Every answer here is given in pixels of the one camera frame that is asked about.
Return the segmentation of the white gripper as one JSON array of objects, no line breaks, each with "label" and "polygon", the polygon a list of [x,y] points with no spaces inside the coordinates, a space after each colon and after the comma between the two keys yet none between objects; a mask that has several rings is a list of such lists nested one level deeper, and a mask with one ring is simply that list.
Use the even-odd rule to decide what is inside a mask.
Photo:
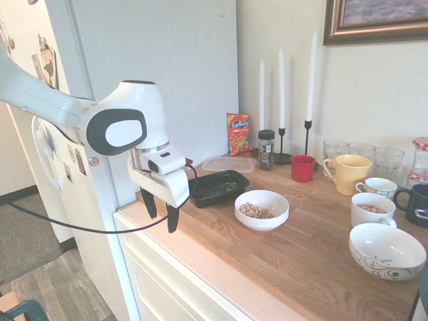
[{"label": "white gripper", "polygon": [[157,217],[154,196],[166,203],[169,233],[178,227],[180,209],[176,207],[189,196],[185,165],[186,158],[172,146],[162,150],[133,148],[128,157],[129,176],[141,187],[140,194],[150,218]]}]

